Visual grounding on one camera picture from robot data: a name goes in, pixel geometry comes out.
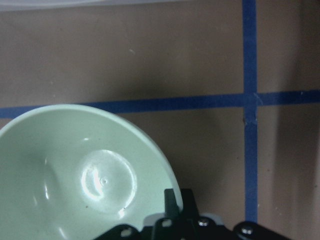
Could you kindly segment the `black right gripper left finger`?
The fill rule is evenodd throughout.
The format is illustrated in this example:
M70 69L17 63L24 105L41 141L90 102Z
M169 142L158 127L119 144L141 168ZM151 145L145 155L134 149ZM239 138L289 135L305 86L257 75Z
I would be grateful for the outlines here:
M180 217L180 209L172 188L164 190L164 216L174 220Z

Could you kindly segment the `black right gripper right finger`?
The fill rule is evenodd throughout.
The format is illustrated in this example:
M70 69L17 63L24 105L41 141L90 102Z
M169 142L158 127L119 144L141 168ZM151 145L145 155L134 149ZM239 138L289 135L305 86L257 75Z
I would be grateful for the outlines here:
M179 214L179 221L192 220L195 221L200 217L194 193L189 188L181 189L183 208Z

